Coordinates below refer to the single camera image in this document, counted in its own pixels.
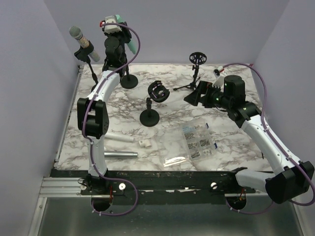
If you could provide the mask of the mint green microphone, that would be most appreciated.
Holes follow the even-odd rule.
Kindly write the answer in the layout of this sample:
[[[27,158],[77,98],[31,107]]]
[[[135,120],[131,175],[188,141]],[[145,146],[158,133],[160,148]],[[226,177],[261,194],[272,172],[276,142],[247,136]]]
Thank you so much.
[[[120,15],[116,15],[116,17],[117,17],[117,23],[126,25],[126,22],[122,19]],[[138,48],[133,39],[131,39],[130,42],[127,43],[127,46],[129,50],[135,55]]]

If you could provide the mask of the black tripod microphone stand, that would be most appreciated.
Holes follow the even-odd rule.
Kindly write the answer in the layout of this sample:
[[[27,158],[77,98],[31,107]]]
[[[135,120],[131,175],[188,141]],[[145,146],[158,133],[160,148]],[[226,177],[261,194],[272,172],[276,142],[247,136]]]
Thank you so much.
[[[190,54],[189,61],[192,63],[192,70],[194,71],[194,74],[192,76],[193,81],[189,83],[188,85],[174,88],[173,89],[174,91],[177,91],[180,89],[190,89],[190,90],[196,89],[197,87],[196,83],[200,79],[200,77],[198,76],[199,66],[204,64],[207,61],[207,56],[202,52],[194,52]]]

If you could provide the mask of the white microphone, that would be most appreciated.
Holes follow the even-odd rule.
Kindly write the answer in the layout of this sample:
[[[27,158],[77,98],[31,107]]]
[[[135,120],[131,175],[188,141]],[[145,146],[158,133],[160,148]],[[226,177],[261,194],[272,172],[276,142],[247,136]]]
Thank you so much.
[[[106,133],[105,138],[129,143],[134,142],[134,138],[131,136],[111,132]]]

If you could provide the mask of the silver grey microphone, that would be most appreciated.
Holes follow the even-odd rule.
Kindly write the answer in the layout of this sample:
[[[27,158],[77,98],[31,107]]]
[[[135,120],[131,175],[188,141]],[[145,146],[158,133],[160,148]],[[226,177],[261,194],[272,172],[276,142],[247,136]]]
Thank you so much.
[[[104,157],[107,159],[135,159],[138,158],[138,153],[132,151],[105,151]]]

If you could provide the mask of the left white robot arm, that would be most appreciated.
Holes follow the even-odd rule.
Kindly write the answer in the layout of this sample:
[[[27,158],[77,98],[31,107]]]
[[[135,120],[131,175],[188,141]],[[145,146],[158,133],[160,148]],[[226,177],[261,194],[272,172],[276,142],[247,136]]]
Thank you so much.
[[[104,194],[109,189],[108,180],[103,178],[108,170],[104,158],[104,138],[109,128],[106,103],[119,84],[130,81],[130,61],[127,60],[125,47],[128,46],[134,56],[138,55],[140,47],[133,45],[131,35],[134,31],[126,22],[103,20],[100,27],[107,37],[102,76],[86,98],[78,99],[77,121],[88,145],[88,173],[97,177],[92,188],[96,193]]]

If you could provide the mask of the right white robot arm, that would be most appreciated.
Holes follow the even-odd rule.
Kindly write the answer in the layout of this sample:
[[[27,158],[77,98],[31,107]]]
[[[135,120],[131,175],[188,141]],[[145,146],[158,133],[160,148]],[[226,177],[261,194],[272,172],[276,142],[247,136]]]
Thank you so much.
[[[197,88],[184,101],[204,108],[223,108],[228,117],[255,142],[272,168],[272,174],[239,170],[226,181],[233,193],[243,187],[268,194],[277,204],[289,201],[308,191],[315,168],[311,162],[302,162],[293,154],[262,117],[261,110],[246,100],[245,82],[240,76],[228,75],[219,78],[220,84],[200,81]]]

